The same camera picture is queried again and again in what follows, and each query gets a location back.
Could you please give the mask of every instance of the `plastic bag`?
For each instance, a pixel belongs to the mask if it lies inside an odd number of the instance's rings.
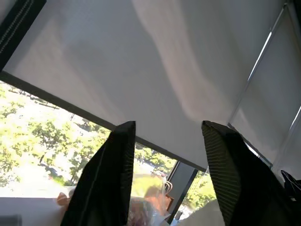
[[[127,226],[159,226],[168,216],[164,179],[134,174]]]
[[[132,197],[127,218],[127,226],[160,226],[168,216],[162,216],[144,198]]]

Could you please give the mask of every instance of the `white window shade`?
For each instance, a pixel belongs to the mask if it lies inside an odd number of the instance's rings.
[[[287,9],[279,22],[232,124],[272,163],[301,105],[301,53]]]
[[[278,170],[285,170],[295,179],[301,179],[301,121],[297,124],[294,134],[291,137],[285,154],[281,156]]]
[[[8,73],[206,167],[282,0],[48,0]]]

